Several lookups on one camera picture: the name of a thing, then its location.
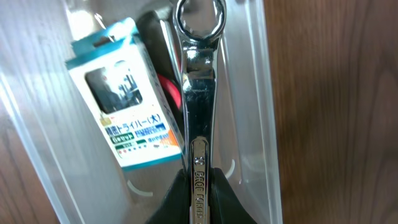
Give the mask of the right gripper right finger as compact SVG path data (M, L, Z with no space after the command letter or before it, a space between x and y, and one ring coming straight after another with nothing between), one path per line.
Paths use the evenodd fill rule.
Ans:
M211 168L210 175L210 223L211 224L256 224L244 209L224 173Z

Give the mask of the small claw hammer black handle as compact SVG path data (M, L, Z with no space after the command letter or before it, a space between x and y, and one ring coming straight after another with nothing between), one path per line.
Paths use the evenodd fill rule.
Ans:
M136 24L157 74L171 80L181 94L178 59L180 47L172 24L172 13L171 5L156 7L142 13ZM182 109L179 110L169 93L164 88L163 90L178 126L182 126Z

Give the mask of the silver metal wrench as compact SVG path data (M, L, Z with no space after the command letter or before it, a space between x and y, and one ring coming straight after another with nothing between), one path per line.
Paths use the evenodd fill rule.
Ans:
M210 222L210 178L218 49L226 24L226 3L213 1L216 24L208 34L192 30L183 21L184 1L174 9L174 26L181 47L181 88L190 179L189 222Z

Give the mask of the blue white screwdriver set box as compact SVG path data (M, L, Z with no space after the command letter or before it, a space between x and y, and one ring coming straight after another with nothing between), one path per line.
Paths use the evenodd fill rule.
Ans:
M124 170L179 159L184 140L130 17L72 43L66 67Z

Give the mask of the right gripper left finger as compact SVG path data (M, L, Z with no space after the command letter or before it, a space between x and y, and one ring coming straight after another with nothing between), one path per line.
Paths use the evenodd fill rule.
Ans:
M188 224L189 223L189 181L180 169L169 187L158 209L146 224Z

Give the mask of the clear plastic container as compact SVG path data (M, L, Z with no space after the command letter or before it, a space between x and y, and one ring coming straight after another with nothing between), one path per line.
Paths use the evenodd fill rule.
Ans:
M1 222L178 223L164 195L180 160L124 171L74 85L71 43L173 1L1 2ZM228 1L218 62L213 165L257 223L281 223L262 1Z

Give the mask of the red handled pliers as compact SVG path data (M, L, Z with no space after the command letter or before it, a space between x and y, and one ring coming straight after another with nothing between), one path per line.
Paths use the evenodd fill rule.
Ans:
M164 76L162 76L159 73L157 74L157 76L158 76L161 86L172 97L176 107L179 110L182 109L182 97L181 97L181 94L180 94L178 88L176 87L176 85L171 80L165 78Z

